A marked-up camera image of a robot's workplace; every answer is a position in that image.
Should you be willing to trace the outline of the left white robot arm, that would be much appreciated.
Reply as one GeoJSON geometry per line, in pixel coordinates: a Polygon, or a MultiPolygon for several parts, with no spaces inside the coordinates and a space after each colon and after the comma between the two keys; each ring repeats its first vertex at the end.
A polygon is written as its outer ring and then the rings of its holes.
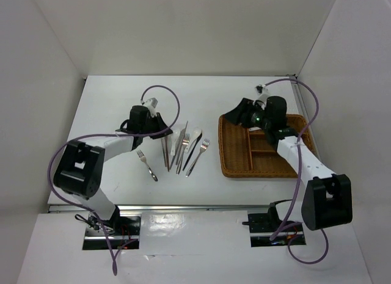
{"type": "Polygon", "coordinates": [[[172,133],[156,111],[156,105],[157,100],[152,98],[133,106],[129,118],[115,133],[89,134],[69,141],[55,171],[54,185],[99,217],[99,227],[108,235],[120,230],[121,216],[118,206],[100,188],[103,165],[135,150],[144,137],[159,139],[172,133]]]}

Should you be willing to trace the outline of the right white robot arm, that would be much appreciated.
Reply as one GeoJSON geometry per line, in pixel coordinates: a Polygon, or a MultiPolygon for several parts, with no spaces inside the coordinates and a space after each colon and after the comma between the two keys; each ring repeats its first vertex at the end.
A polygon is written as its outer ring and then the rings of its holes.
{"type": "Polygon", "coordinates": [[[276,153],[295,170],[306,186],[301,203],[302,221],[310,230],[348,224],[353,219],[351,181],[337,175],[308,149],[300,134],[288,125],[287,102],[270,96],[266,104],[243,98],[224,115],[226,121],[243,128],[260,128],[276,153]]]}

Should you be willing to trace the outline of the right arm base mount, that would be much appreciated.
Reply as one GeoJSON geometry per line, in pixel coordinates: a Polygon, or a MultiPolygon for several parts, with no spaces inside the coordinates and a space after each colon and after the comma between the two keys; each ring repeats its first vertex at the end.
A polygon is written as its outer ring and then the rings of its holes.
{"type": "Polygon", "coordinates": [[[288,200],[271,203],[265,213],[250,213],[247,215],[247,221],[242,222],[242,225],[249,227],[251,247],[287,246],[291,239],[294,239],[292,243],[294,246],[306,245],[301,224],[283,230],[273,241],[269,240],[269,237],[282,223],[276,208],[277,203],[282,202],[288,202],[288,200]]]}

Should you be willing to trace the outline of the white spoon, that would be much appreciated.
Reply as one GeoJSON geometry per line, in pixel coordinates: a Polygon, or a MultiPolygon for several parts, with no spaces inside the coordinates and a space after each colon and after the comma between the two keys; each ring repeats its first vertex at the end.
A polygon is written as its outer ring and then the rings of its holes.
{"type": "Polygon", "coordinates": [[[171,141],[171,148],[170,148],[170,155],[175,156],[177,152],[177,142],[180,136],[181,130],[176,128],[173,130],[173,133],[171,135],[170,141],[171,141]]]}
{"type": "Polygon", "coordinates": [[[197,140],[197,138],[201,135],[202,130],[199,127],[195,127],[190,136],[189,142],[185,148],[185,153],[188,153],[192,147],[192,144],[197,140]]]}

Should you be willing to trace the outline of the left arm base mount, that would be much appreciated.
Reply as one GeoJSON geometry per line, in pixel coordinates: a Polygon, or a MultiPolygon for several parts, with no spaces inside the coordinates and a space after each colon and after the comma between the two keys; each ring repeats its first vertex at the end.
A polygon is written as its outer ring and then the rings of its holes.
{"type": "MultiPolygon", "coordinates": [[[[102,226],[97,219],[89,215],[88,218],[80,214],[75,214],[74,218],[77,221],[86,224],[84,233],[84,241],[82,245],[83,250],[108,250],[106,238],[102,226]]],[[[127,217],[130,221],[122,224],[119,229],[106,227],[110,245],[113,250],[122,247],[125,250],[139,249],[139,235],[141,229],[141,217],[131,216],[127,217]]]]}

